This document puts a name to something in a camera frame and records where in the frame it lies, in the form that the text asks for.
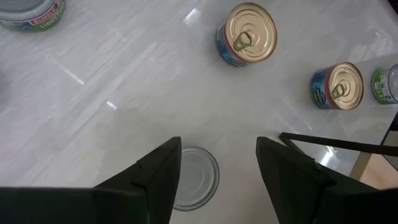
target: can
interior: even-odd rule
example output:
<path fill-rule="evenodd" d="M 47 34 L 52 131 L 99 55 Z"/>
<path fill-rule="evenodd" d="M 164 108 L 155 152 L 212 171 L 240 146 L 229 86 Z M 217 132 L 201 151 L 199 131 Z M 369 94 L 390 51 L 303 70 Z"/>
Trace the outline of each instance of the can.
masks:
<path fill-rule="evenodd" d="M 45 31 L 65 11 L 64 0 L 0 0 L 0 24 L 16 30 Z"/>
<path fill-rule="evenodd" d="M 237 67 L 267 59 L 276 43 L 277 31 L 271 15 L 251 2 L 236 6 L 216 31 L 218 52 L 227 63 Z"/>
<path fill-rule="evenodd" d="M 321 109 L 352 110 L 363 98 L 362 74 L 349 62 L 320 69 L 311 79 L 310 94 Z"/>
<path fill-rule="evenodd" d="M 374 98 L 381 104 L 398 103 L 398 64 L 391 68 L 378 68 L 372 76 Z"/>

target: can lid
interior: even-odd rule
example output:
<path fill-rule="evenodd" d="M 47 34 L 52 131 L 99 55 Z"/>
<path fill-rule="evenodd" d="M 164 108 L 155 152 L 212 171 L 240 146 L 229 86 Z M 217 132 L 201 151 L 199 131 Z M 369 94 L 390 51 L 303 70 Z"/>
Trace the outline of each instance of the can lid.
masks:
<path fill-rule="evenodd" d="M 329 92 L 339 108 L 343 110 L 356 108 L 364 94 L 361 72 L 352 63 L 336 65 L 330 73 Z"/>
<path fill-rule="evenodd" d="M 398 64 L 393 65 L 390 69 L 388 85 L 392 97 L 398 102 Z"/>
<path fill-rule="evenodd" d="M 206 204 L 216 192 L 219 178 L 217 162 L 208 151 L 195 146 L 186 147 L 182 150 L 174 208 L 188 211 Z"/>
<path fill-rule="evenodd" d="M 269 13 L 261 6 L 247 2 L 236 6 L 225 22 L 225 33 L 231 50 L 247 62 L 260 62 L 276 46 L 277 31 Z"/>
<path fill-rule="evenodd" d="M 44 13 L 55 0 L 0 0 L 0 20 L 24 21 Z"/>

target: white marble surface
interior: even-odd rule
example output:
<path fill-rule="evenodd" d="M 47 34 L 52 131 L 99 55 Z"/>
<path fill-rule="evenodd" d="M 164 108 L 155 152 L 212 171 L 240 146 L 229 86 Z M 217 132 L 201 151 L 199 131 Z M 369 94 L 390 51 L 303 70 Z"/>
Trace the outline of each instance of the white marble surface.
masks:
<path fill-rule="evenodd" d="M 234 68 L 214 38 L 239 2 L 67 0 L 47 32 L 0 28 L 0 185 L 92 187 L 181 136 L 216 157 L 221 180 L 207 205 L 174 211 L 171 223 L 277 223 L 258 136 L 379 144 L 396 106 L 377 105 L 367 88 L 354 111 L 319 110 L 308 82 L 350 61 L 369 83 L 376 67 L 396 62 L 398 19 L 386 2 L 256 1 L 273 16 L 278 44 L 265 62 Z"/>

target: green can label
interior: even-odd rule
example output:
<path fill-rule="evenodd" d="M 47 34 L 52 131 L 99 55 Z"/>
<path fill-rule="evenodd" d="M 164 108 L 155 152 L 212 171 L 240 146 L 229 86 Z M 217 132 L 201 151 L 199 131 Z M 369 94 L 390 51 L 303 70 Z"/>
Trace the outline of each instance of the green can label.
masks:
<path fill-rule="evenodd" d="M 55 0 L 51 7 L 42 15 L 28 21 L 1 21 L 3 25 L 11 29 L 28 30 L 31 32 L 45 31 L 53 27 L 62 17 L 65 11 L 65 1 Z"/>
<path fill-rule="evenodd" d="M 372 91 L 375 99 L 381 104 L 398 103 L 391 94 L 388 84 L 388 69 L 377 69 L 372 77 Z"/>

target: pull tab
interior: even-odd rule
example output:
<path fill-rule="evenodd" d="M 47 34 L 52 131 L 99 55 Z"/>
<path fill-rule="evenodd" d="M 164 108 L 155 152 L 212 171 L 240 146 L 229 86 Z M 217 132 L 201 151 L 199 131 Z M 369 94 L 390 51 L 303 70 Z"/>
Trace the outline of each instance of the pull tab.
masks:
<path fill-rule="evenodd" d="M 344 96 L 346 92 L 345 87 L 342 84 L 337 84 L 337 86 L 333 89 L 331 92 L 333 99 L 338 99 L 342 96 Z"/>
<path fill-rule="evenodd" d="M 246 36 L 247 39 L 249 39 L 249 43 L 246 43 L 242 40 L 242 36 Z M 238 35 L 238 38 L 234 41 L 234 49 L 237 51 L 241 51 L 245 49 L 246 47 L 249 47 L 251 45 L 252 38 L 251 35 L 249 34 L 248 31 L 243 31 Z"/>

